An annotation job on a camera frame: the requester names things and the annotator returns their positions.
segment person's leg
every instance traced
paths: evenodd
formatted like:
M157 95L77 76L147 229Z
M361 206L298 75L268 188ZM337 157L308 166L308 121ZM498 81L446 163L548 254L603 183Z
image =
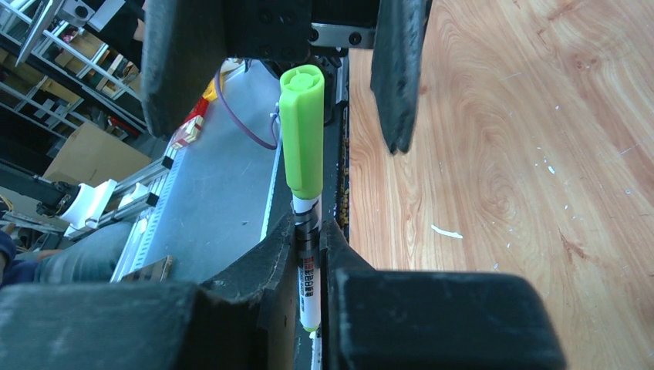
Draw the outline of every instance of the person's leg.
M129 222L112 224L47 257L36 268L38 283L109 281L132 230Z

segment wooden table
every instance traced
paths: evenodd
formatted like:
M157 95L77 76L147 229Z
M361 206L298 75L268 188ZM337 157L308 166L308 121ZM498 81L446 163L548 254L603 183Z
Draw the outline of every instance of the wooden table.
M352 246L524 276L571 368L654 368L654 3L435 1L405 156L370 60L351 54Z

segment cardboard box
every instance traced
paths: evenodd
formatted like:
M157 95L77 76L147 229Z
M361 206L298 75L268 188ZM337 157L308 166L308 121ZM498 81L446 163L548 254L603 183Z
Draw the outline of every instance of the cardboard box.
M19 66L16 66L16 57L13 55L7 55L2 65L10 70L14 76L18 76L20 79L28 83L30 86L34 86L41 82L44 75L43 73L33 69L27 63L21 63Z
M61 86L58 82L53 81L52 79L47 79L41 90L47 91L48 93L58 96L61 99L64 99L68 104L74 104L79 100L79 96L74 92L68 90L67 88Z
M84 32L83 35L77 35L69 44L73 49L88 59L93 59L95 54L102 47L103 42L94 35ZM63 50L56 58L55 63L68 70L78 73L86 64L75 58L70 52Z
M108 179L121 181L150 161L138 150L87 122L70 135L43 177L96 187Z

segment gray surface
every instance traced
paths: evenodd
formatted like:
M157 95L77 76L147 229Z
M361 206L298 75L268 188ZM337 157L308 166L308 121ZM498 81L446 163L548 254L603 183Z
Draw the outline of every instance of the gray surface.
M224 88L234 113L271 142L278 81L255 62L248 73L232 74ZM241 132L217 100L205 119L182 159L144 262L172 255L174 280L199 282L224 270L259 242L265 218L275 151Z

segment yellow object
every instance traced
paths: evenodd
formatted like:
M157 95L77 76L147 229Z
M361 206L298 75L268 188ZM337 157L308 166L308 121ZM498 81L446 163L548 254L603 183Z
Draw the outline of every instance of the yellow object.
M221 91L223 89L223 82L224 82L224 74L221 73L221 77L219 80L219 83L221 84ZM216 92L216 84L214 83L214 79L211 79L211 82L209 82L209 86L207 86L207 89L204 90L204 94L202 94L202 97L208 100L209 103L213 102L218 98L218 93Z

